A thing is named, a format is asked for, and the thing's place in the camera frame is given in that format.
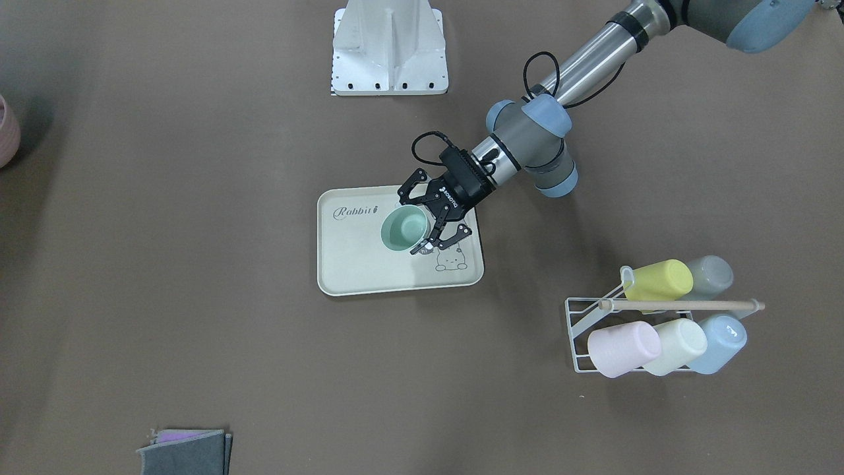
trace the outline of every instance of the blue joint cap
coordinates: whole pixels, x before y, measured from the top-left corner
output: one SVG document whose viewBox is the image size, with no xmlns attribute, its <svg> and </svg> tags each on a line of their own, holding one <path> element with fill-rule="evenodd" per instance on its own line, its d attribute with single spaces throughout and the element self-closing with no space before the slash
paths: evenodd
<svg viewBox="0 0 844 475">
<path fill-rule="evenodd" d="M 571 193 L 571 190 L 575 188 L 577 185 L 577 165 L 571 170 L 569 176 L 565 178 L 565 180 L 561 181 L 559 184 L 551 187 L 551 188 L 536 188 L 542 194 L 549 198 L 560 198 L 566 196 L 567 194 Z"/>
<path fill-rule="evenodd" d="M 540 94 L 522 106 L 522 112 L 537 125 L 560 137 L 571 130 L 571 117 L 565 108 L 550 94 Z"/>
<path fill-rule="evenodd" d="M 727 46 L 741 52 L 763 52 L 796 30 L 814 0 L 764 0 L 738 22 Z"/>
<path fill-rule="evenodd" d="M 514 104 L 513 101 L 505 99 L 504 101 L 496 102 L 490 111 L 486 113 L 486 131 L 492 134 L 495 131 L 495 121 L 498 120 L 498 114 L 504 110 L 505 107 Z"/>
</svg>

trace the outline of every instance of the rectangular tray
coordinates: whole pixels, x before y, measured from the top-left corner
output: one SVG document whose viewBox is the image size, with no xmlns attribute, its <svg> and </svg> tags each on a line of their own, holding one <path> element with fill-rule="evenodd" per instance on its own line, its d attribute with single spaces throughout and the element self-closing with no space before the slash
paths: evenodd
<svg viewBox="0 0 844 475">
<path fill-rule="evenodd" d="M 484 275 L 474 210 L 462 221 L 473 234 L 428 255 L 396 252 L 381 242 L 381 224 L 398 206 L 398 186 L 332 189 L 316 203 L 316 282 L 333 297 L 471 286 Z M 450 237 L 458 223 L 448 223 Z"/>
</svg>

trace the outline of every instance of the pink cup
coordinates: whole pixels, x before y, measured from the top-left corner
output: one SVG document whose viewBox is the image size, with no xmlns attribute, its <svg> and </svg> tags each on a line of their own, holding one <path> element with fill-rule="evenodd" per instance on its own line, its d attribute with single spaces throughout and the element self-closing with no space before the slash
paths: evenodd
<svg viewBox="0 0 844 475">
<path fill-rule="evenodd" d="M 20 147 L 20 126 L 18 119 L 0 96 L 0 167 L 4 167 Z"/>
<path fill-rule="evenodd" d="M 657 331 L 641 321 L 595 330 L 587 346 L 595 369 L 608 378 L 650 363 L 663 352 Z"/>
</svg>

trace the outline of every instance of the cup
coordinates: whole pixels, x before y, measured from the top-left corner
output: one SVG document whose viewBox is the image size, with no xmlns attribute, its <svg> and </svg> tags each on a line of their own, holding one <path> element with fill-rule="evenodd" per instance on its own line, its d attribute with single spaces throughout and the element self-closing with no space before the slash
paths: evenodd
<svg viewBox="0 0 844 475">
<path fill-rule="evenodd" d="M 685 366 L 706 351 L 706 334 L 690 319 L 675 319 L 653 327 L 659 334 L 663 353 L 642 366 L 648 373 L 664 376 Z"/>
<path fill-rule="evenodd" d="M 712 300 L 733 284 L 733 269 L 716 255 L 707 255 L 687 262 L 694 285 L 679 300 Z"/>
<path fill-rule="evenodd" d="M 20 147 L 20 126 L 6 100 L 0 96 L 0 167 L 12 160 Z"/>
<path fill-rule="evenodd" d="M 381 224 L 381 241 L 393 251 L 407 251 L 428 237 L 430 222 L 421 208 L 402 205 Z"/>
<path fill-rule="evenodd" d="M 625 290 L 628 300 L 677 300 L 694 284 L 691 271 L 676 259 L 633 270 L 633 286 Z"/>
<path fill-rule="evenodd" d="M 608 378 L 629 373 L 662 352 L 657 331 L 641 321 L 595 330 L 587 347 L 595 369 Z"/>
<path fill-rule="evenodd" d="M 715 314 L 701 322 L 709 347 L 701 356 L 689 363 L 696 373 L 713 374 L 747 343 L 747 331 L 732 315 Z"/>
</svg>

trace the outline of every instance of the yellow cup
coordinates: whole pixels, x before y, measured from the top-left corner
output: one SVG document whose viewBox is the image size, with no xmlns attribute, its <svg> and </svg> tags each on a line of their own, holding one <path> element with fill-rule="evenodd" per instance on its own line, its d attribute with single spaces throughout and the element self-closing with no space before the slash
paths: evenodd
<svg viewBox="0 0 844 475">
<path fill-rule="evenodd" d="M 677 300 L 695 284 L 689 267 L 676 259 L 635 269 L 633 277 L 633 287 L 625 290 L 628 300 Z"/>
</svg>

